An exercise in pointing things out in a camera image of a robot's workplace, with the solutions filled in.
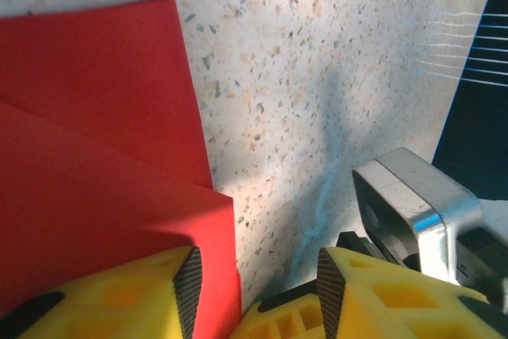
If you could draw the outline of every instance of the speckled countertop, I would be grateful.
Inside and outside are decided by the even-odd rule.
[[[129,1],[0,0],[0,14]],[[398,146],[432,158],[485,1],[177,0],[245,306],[360,228],[352,166]]]

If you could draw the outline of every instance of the red folder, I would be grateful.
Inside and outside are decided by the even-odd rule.
[[[174,0],[0,20],[0,315],[60,283],[202,250],[194,337],[241,317]]]

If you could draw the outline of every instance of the white speckled wall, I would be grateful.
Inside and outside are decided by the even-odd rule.
[[[0,0],[0,14],[128,1]],[[448,13],[486,0],[177,1],[247,306],[359,229],[352,166],[398,146],[432,158],[471,44],[446,33],[479,21]]]

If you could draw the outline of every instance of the yellow plastic part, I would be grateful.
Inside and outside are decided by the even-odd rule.
[[[486,302],[477,291],[344,248],[321,249],[317,269],[326,339],[502,337],[457,298]]]
[[[56,287],[65,298],[21,339],[184,338],[173,278],[192,247],[181,247]]]
[[[229,339],[325,339],[319,298],[303,295],[260,313],[256,303]]]

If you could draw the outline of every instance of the red paper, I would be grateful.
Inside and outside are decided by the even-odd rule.
[[[0,101],[212,189],[175,0],[0,20]]]
[[[228,337],[241,316],[230,198],[3,104],[0,131],[0,314],[69,279],[194,243],[194,337]]]

